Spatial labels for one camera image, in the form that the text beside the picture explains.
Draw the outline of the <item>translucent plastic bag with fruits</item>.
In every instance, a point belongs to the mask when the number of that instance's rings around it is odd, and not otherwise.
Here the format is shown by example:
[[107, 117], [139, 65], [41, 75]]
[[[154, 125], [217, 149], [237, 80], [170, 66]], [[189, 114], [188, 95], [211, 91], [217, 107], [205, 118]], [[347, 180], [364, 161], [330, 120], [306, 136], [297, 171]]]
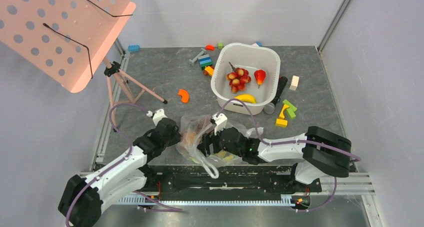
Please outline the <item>translucent plastic bag with fruits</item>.
[[[198, 149], [197, 146], [200, 143], [203, 136], [207, 134], [214, 134], [215, 126], [211, 122], [212, 117], [210, 115], [184, 115], [180, 119], [180, 135], [181, 140], [177, 144], [177, 151], [187, 160], [191, 160], [196, 164], [201, 165], [206, 173], [212, 178], [217, 179], [219, 177], [218, 168], [236, 165], [242, 163], [243, 157], [241, 154], [234, 154], [227, 150], [224, 150], [220, 146], [220, 152], [211, 154], [205, 157]], [[184, 145], [183, 134], [188, 129], [195, 130], [197, 132], [198, 144], [197, 145]]]

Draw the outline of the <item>yellow fake banana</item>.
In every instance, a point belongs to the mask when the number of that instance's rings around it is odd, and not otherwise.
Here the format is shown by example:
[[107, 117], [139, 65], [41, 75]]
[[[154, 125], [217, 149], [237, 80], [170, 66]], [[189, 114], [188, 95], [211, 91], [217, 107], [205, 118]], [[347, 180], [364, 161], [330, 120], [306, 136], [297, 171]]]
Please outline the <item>yellow fake banana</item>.
[[235, 98], [246, 103], [251, 103], [251, 104], [257, 103], [256, 98], [251, 94], [240, 94], [236, 96]]

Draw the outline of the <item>red yellow fruit bunch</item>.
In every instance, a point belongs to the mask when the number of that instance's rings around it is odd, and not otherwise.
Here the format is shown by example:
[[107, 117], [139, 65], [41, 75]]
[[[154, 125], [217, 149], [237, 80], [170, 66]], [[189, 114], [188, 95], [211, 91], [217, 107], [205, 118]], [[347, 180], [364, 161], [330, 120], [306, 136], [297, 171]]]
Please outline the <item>red yellow fruit bunch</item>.
[[229, 81], [228, 84], [231, 93], [236, 94], [237, 92], [244, 91], [246, 85], [252, 81], [248, 70], [241, 67], [235, 67], [231, 62], [229, 62], [229, 65], [231, 72], [225, 77]]

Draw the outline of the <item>red fake pear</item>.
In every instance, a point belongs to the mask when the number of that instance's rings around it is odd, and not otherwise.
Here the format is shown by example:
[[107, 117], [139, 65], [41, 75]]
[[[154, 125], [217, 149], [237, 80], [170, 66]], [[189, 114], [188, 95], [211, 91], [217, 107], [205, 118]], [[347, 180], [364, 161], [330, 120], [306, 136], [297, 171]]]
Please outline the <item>red fake pear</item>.
[[254, 72], [254, 77], [255, 77], [255, 81], [256, 81], [258, 88], [260, 88], [263, 85], [263, 83], [266, 79], [266, 76], [267, 76], [267, 73], [263, 69], [258, 69]]

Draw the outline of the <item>orange fake peach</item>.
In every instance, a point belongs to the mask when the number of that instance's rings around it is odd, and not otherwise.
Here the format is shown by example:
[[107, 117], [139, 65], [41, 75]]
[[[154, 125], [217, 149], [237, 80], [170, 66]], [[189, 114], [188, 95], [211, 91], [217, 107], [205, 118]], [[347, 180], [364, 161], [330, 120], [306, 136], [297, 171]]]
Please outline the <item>orange fake peach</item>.
[[185, 146], [198, 144], [198, 133], [193, 129], [188, 129], [183, 133], [182, 143]]

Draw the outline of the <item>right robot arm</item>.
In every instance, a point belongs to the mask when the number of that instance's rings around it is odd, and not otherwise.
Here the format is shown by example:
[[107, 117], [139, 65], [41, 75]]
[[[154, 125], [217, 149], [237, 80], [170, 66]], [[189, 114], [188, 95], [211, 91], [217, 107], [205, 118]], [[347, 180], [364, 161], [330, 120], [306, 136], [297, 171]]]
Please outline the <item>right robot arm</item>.
[[245, 137], [235, 127], [202, 136], [196, 145], [205, 157], [225, 151], [251, 165], [277, 160], [301, 160], [292, 167], [289, 186], [302, 191], [314, 180], [325, 175], [347, 178], [353, 155], [349, 139], [318, 126], [307, 132], [281, 139]]

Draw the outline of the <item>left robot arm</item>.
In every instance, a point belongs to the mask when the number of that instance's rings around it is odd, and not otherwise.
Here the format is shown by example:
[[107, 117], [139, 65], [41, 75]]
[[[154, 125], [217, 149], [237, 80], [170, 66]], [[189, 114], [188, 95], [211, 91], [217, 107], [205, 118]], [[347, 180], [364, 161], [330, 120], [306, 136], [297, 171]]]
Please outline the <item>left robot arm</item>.
[[72, 176], [66, 183], [58, 211], [67, 224], [92, 227], [103, 212], [126, 195], [142, 188], [153, 190], [157, 177], [148, 167], [148, 162], [180, 139], [176, 122], [162, 118], [109, 164], [83, 177], [78, 174]]

